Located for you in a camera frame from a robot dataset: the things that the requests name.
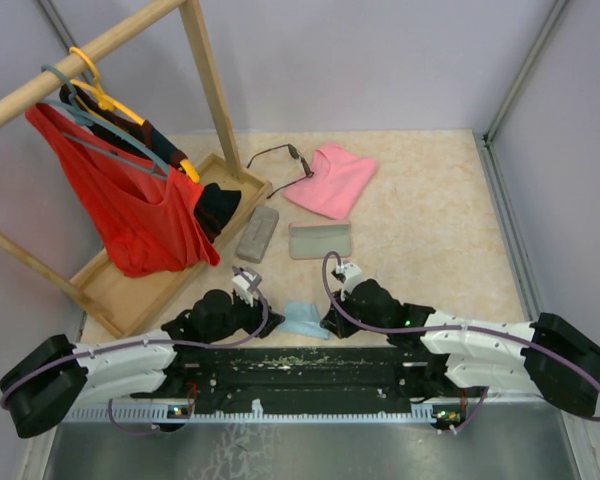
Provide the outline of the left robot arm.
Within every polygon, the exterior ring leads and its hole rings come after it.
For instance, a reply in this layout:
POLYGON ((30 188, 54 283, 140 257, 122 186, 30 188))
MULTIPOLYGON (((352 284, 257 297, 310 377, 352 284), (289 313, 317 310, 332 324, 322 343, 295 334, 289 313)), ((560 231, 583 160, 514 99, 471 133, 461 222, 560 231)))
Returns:
POLYGON ((145 334, 101 345, 54 335, 1 378, 0 405, 17 436, 29 439, 80 406, 157 391, 174 397, 188 384, 187 371, 176 365, 185 354, 220 349, 239 330, 249 339, 264 338, 283 320, 262 298, 245 300, 215 289, 145 334))

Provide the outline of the small light blue cloth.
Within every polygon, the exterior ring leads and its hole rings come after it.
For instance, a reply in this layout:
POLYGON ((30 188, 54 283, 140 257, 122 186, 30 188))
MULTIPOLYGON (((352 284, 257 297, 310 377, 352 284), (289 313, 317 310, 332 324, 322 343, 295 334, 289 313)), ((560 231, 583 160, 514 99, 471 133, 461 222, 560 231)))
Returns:
POLYGON ((329 339, 329 331, 321 326, 322 317, 315 304, 303 301, 288 301, 284 307, 284 321, 278 326, 280 331, 329 339))

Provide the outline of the pink glasses case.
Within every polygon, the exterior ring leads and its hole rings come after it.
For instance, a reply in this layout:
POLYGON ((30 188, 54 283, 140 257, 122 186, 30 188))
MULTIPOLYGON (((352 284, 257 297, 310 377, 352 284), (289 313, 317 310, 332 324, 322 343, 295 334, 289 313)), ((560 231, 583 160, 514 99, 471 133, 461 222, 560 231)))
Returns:
POLYGON ((293 260, 322 259, 330 251, 342 258, 352 254, 350 221, 324 220, 289 225, 289 255, 293 260))

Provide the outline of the tortoiseshell sunglasses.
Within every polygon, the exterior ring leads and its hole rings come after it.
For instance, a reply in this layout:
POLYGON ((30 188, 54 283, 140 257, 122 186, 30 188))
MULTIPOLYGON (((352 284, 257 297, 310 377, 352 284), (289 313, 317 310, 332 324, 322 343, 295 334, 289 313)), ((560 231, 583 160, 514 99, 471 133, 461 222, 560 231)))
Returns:
POLYGON ((298 184, 299 182, 303 181, 303 180, 308 180, 314 177, 315 172, 311 169, 311 167, 309 166, 307 160, 305 159, 305 157, 301 154, 301 152, 291 143, 285 143, 285 144, 281 144, 281 145, 277 145, 274 147, 270 147, 268 149, 262 150, 260 152, 255 153, 249 160, 249 162, 246 164, 246 169, 249 169, 253 162, 258 158, 261 157, 265 154, 277 151, 277 150, 282 150, 282 149, 286 149, 288 154, 291 156, 292 159, 294 159, 295 161, 298 161, 303 169, 303 173, 304 176, 294 180, 292 182, 289 182, 285 185, 282 185, 276 189, 274 189, 268 196, 267 199, 271 199, 276 193, 290 187, 293 186, 295 184, 298 184))

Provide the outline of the grey glasses case green lining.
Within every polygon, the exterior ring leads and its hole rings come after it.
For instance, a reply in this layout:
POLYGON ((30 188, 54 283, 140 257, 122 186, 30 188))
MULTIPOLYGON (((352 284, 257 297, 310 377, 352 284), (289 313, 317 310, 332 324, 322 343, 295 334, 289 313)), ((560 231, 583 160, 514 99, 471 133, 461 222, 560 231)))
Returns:
POLYGON ((236 248, 236 256, 247 262, 262 262, 279 221, 279 212, 271 207, 257 206, 250 217, 236 248))

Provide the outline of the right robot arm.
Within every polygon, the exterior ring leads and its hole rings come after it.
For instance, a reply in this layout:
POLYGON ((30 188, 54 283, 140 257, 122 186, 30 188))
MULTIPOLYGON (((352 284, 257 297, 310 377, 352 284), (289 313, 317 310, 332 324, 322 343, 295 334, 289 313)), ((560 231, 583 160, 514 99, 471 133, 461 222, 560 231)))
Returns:
POLYGON ((562 317, 543 312, 526 323, 489 323, 402 303, 375 280, 327 289, 325 327, 339 338, 359 331, 426 363, 428 387, 525 392, 591 421, 600 400, 600 346, 562 317))

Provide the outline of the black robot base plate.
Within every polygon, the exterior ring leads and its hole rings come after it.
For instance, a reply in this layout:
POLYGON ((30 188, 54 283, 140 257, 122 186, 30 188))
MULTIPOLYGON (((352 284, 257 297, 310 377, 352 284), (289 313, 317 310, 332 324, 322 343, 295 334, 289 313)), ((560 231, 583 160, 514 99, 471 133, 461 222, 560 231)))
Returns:
POLYGON ((168 383, 136 400, 179 400, 189 407, 213 407, 256 398, 275 405, 328 407, 411 406, 434 398, 452 398, 449 411, 436 415, 434 426, 461 424, 468 402, 482 388, 441 386, 425 377, 426 363, 394 346, 290 347, 195 350, 170 368, 168 383))

